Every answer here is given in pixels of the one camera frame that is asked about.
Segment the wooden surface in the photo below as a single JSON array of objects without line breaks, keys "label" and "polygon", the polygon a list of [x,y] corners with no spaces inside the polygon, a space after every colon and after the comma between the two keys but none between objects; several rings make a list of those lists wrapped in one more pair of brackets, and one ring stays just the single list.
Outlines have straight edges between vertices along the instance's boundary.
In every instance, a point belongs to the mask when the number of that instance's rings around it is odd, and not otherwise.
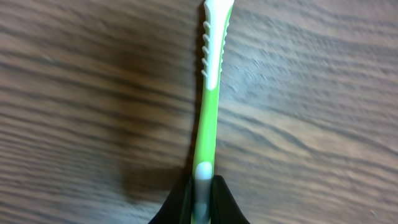
[{"label": "wooden surface", "polygon": [[[0,223],[147,223],[189,170],[203,8],[0,0]],[[398,3],[236,0],[217,173],[251,223],[398,223]]]}]

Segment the black object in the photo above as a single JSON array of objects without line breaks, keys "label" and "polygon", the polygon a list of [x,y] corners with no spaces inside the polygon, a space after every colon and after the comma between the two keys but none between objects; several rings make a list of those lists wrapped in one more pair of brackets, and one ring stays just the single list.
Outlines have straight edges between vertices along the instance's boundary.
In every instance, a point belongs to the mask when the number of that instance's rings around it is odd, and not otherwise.
[{"label": "black object", "polygon": [[[193,179],[184,176],[149,224],[191,224],[192,209]],[[211,224],[249,224],[220,175],[214,176],[211,183],[210,218]]]}]

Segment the wood grain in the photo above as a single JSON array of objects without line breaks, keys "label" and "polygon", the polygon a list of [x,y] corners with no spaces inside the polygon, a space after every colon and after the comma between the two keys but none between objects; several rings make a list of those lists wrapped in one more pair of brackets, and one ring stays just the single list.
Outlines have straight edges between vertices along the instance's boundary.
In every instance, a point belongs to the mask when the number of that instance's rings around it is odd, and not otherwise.
[{"label": "wood grain", "polygon": [[[237,0],[217,173],[251,223],[398,222],[398,3]],[[0,0],[0,223],[147,223],[189,171],[200,1]]]}]

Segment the toothbrush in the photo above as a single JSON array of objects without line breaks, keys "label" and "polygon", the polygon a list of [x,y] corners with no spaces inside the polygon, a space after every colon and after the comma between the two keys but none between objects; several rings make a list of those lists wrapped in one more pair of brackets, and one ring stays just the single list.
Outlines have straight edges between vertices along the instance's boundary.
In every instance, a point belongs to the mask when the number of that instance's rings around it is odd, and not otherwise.
[{"label": "toothbrush", "polygon": [[210,189],[214,176],[216,151],[216,131],[220,75],[226,30],[234,0],[206,0],[206,21],[203,23],[206,34],[203,35],[205,46],[201,71],[205,82],[200,111],[198,137],[193,159],[193,178],[195,183],[195,203],[193,223],[210,222]]}]

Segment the wooden table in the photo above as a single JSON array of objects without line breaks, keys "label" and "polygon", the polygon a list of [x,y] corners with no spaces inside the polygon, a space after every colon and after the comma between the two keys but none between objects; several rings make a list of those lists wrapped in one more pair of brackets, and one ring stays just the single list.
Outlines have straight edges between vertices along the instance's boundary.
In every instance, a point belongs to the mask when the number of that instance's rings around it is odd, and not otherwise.
[{"label": "wooden table", "polygon": [[[398,3],[236,0],[217,173],[251,223],[398,223]],[[147,223],[189,170],[200,1],[0,0],[0,223]]]}]

